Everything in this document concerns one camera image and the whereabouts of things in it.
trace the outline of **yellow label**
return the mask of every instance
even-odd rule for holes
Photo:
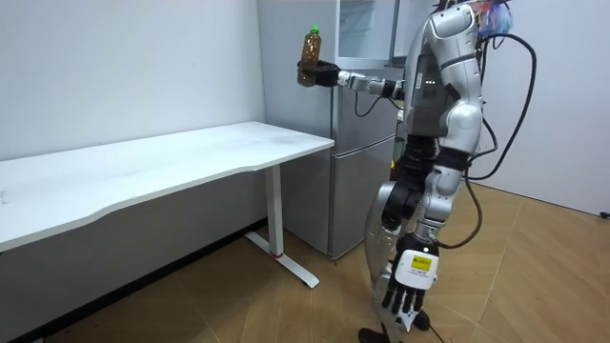
[[[432,260],[430,258],[414,256],[413,263],[411,264],[411,268],[417,269],[420,271],[429,272],[430,265],[432,265]]]

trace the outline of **robot finger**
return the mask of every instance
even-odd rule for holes
[[[419,312],[423,307],[423,297],[426,295],[426,291],[424,290],[416,290],[416,301],[413,305],[413,311]]]
[[[407,288],[404,285],[398,285],[396,288],[396,295],[394,296],[394,305],[392,306],[392,313],[398,314],[400,311],[400,306],[402,305],[402,300],[404,299],[404,293]]]
[[[413,303],[413,297],[416,294],[416,289],[412,287],[407,288],[407,296],[404,298],[404,303],[402,304],[402,311],[404,313],[408,313],[411,310],[411,304]]]
[[[397,280],[393,276],[390,277],[390,282],[388,282],[388,291],[385,293],[385,297],[381,302],[381,306],[384,309],[387,309],[390,306],[390,303],[392,302],[392,297],[394,296],[394,293],[397,290],[397,285]]]

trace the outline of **plastic bottle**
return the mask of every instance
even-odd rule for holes
[[[317,61],[320,56],[320,47],[322,46],[322,38],[319,36],[319,32],[319,27],[313,25],[303,42],[301,63],[296,78],[298,84],[303,87],[312,87],[315,85],[315,76],[305,74],[302,68],[314,68],[317,66]]]

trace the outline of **wire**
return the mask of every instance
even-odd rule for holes
[[[497,45],[496,45],[496,38],[493,39],[492,47],[494,48],[494,50],[498,50],[499,47],[502,46],[502,43],[504,43],[504,39],[506,39],[506,37],[502,37],[502,39],[499,41],[499,43]]]
[[[442,339],[442,337],[440,336],[440,334],[438,334],[437,330],[432,326],[432,324],[430,324],[430,330],[432,330],[432,332],[435,334],[435,336],[438,338],[438,340],[442,343],[446,343],[444,339]]]
[[[358,92],[357,91],[354,91],[354,92],[356,93],[356,101],[354,103],[354,113],[359,118],[364,118],[365,116],[369,115],[369,113],[375,108],[377,101],[379,101],[379,99],[382,98],[382,96],[379,96],[377,99],[375,99],[375,102],[373,103],[373,105],[371,105],[371,108],[368,111],[364,112],[364,114],[360,114],[360,113],[358,113]]]
[[[530,54],[532,56],[530,85],[527,90],[527,96],[525,97],[525,104],[523,105],[523,110],[521,112],[521,116],[519,117],[518,122],[515,125],[515,129],[513,130],[513,134],[511,134],[511,137],[509,138],[508,143],[506,144],[506,147],[504,148],[504,151],[502,152],[502,155],[500,156],[498,162],[496,163],[494,168],[488,174],[483,175],[483,176],[470,177],[471,180],[475,180],[475,181],[485,180],[485,179],[492,177],[498,171],[499,167],[504,162],[504,158],[506,157],[506,154],[513,146],[513,142],[515,141],[515,138],[517,137],[517,134],[519,133],[519,130],[521,129],[521,125],[523,124],[523,120],[525,119],[525,115],[527,114],[527,111],[529,110],[530,102],[532,100],[532,94],[534,92],[534,86],[536,85],[536,73],[538,71],[538,58],[536,56],[536,51],[526,41],[524,41],[520,37],[518,37],[514,34],[510,34],[510,33],[493,34],[493,35],[490,35],[489,37],[483,39],[482,42],[485,43],[485,47],[483,50],[482,65],[481,65],[481,83],[482,83],[482,80],[485,75],[485,67],[487,64],[487,46],[489,44],[489,40],[497,38],[497,37],[505,37],[505,38],[513,39],[513,40],[517,41],[518,43],[520,43],[523,47],[525,47],[530,52]],[[481,156],[482,156],[482,154],[475,155],[476,158],[479,158]]]
[[[491,35],[482,41],[483,43],[485,43],[485,46],[483,48],[483,56],[481,59],[481,73],[480,73],[481,85],[482,85],[482,82],[483,82],[483,79],[485,76],[485,67],[487,66],[487,48],[489,45],[489,40],[494,39],[496,37],[506,37],[506,38],[516,40],[519,43],[521,43],[521,45],[523,47],[525,47],[527,50],[530,51],[530,54],[532,55],[532,73],[531,73],[531,77],[530,77],[530,86],[527,91],[527,96],[525,99],[525,104],[523,105],[523,111],[521,112],[521,116],[519,117],[517,125],[515,126],[515,129],[513,130],[513,134],[511,135],[510,139],[508,140],[508,143],[506,144],[506,148],[504,148],[504,151],[502,152],[502,155],[500,156],[500,159],[497,162],[496,166],[490,173],[488,173],[485,176],[470,177],[469,171],[470,171],[470,166],[472,166],[473,162],[476,159],[478,159],[486,154],[492,153],[498,149],[498,139],[496,138],[496,134],[492,130],[492,128],[489,125],[489,123],[487,122],[487,120],[485,120],[485,118],[483,117],[483,125],[485,125],[485,128],[487,129],[487,131],[489,131],[490,135],[492,136],[492,141],[494,142],[494,147],[489,151],[480,152],[478,154],[475,154],[473,157],[471,157],[468,160],[468,167],[466,168],[466,171],[464,172],[464,183],[466,184],[466,188],[468,189],[468,192],[470,193],[470,196],[472,197],[473,202],[475,203],[475,207],[477,208],[477,225],[475,226],[475,229],[470,233],[470,235],[468,235],[468,237],[466,237],[466,239],[464,239],[463,241],[461,241],[457,244],[449,245],[449,244],[442,243],[438,240],[435,240],[435,244],[437,244],[439,247],[441,247],[443,249],[447,249],[447,250],[457,249],[457,248],[461,248],[461,247],[465,246],[466,244],[470,243],[477,236],[478,232],[480,231],[480,228],[482,227],[482,224],[483,224],[483,210],[480,206],[480,203],[478,202],[477,196],[475,195],[475,191],[473,190],[473,187],[472,187],[470,181],[487,179],[498,171],[499,167],[501,166],[502,162],[504,161],[504,157],[506,157],[506,153],[508,153],[511,146],[513,145],[513,141],[515,141],[515,137],[519,133],[519,129],[520,129],[521,125],[523,124],[523,120],[525,119],[525,115],[527,114],[527,110],[529,109],[530,101],[532,99],[534,85],[536,83],[536,72],[537,72],[538,59],[536,57],[536,52],[534,51],[534,49],[523,39],[521,39],[518,36],[515,36],[514,34],[499,33],[499,34]]]
[[[394,107],[397,108],[399,111],[404,110],[404,108],[402,108],[401,106],[397,105],[397,103],[395,103],[394,100],[392,100],[390,98],[386,98],[386,99],[388,99],[392,103],[392,105],[394,105]]]
[[[364,112],[363,114],[358,113],[358,92],[354,91],[356,93],[356,101],[354,103],[354,113],[356,114],[357,117],[359,118],[364,118],[365,116],[369,115],[369,113],[371,113],[371,111],[375,108],[375,105],[377,104],[377,102],[383,98],[383,96],[378,96],[377,99],[375,99],[375,101],[373,102],[373,105],[371,105],[371,108]],[[392,105],[394,105],[395,108],[399,109],[402,111],[402,107],[400,107],[399,105],[397,105],[397,103],[394,102],[394,100],[390,99],[390,98],[386,98],[388,100],[390,100],[390,102],[392,103]]]
[[[473,190],[473,186],[470,184],[470,178],[468,177],[469,170],[470,170],[470,167],[467,168],[465,171],[464,183],[466,184],[466,189],[468,189],[468,192],[470,193],[470,196],[473,198],[473,202],[475,203],[475,207],[477,208],[477,225],[475,226],[475,229],[470,233],[470,235],[468,235],[468,237],[466,237],[466,239],[464,239],[463,241],[461,241],[457,244],[450,245],[450,244],[445,244],[438,240],[435,240],[435,243],[442,249],[452,250],[452,249],[457,249],[457,248],[461,248],[461,247],[465,246],[466,244],[470,243],[477,236],[478,232],[480,231],[480,228],[483,226],[483,209],[481,208],[480,203],[478,202],[478,198],[477,198],[477,195],[475,194],[475,191]]]

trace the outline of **desk top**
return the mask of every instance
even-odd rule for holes
[[[0,252],[333,144],[247,122],[0,162]]]

